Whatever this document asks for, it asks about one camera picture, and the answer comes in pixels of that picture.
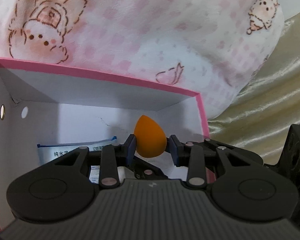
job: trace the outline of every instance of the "plush cartoon blanket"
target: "plush cartoon blanket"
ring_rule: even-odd
[[[142,78],[221,114],[280,37],[277,0],[0,0],[0,57]]]

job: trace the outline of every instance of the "cartoon bunny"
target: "cartoon bunny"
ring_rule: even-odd
[[[177,67],[157,73],[157,75],[155,75],[155,80],[159,83],[175,85],[179,82],[183,68],[184,66],[181,66],[181,63],[178,63]]]
[[[270,28],[278,6],[277,0],[257,0],[249,10],[250,28],[247,34]]]
[[[65,35],[78,23],[86,4],[87,0],[18,0],[8,29],[11,57],[66,61]]]

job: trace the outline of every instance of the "orange makeup sponge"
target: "orange makeup sponge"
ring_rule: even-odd
[[[144,158],[162,154],[167,146],[167,138],[161,127],[151,118],[142,115],[134,129],[137,152]]]

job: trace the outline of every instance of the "shiny beige fabric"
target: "shiny beige fabric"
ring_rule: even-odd
[[[286,21],[259,73],[209,127],[212,139],[276,164],[293,123],[300,123],[300,14]]]

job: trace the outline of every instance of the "box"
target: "box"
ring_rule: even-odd
[[[39,166],[37,144],[112,136],[123,143],[143,114],[181,142],[209,136],[197,92],[95,70],[0,58],[0,229],[14,219],[6,201],[8,185]],[[172,161],[168,153],[160,158]],[[168,176],[178,177],[178,171],[168,169]]]

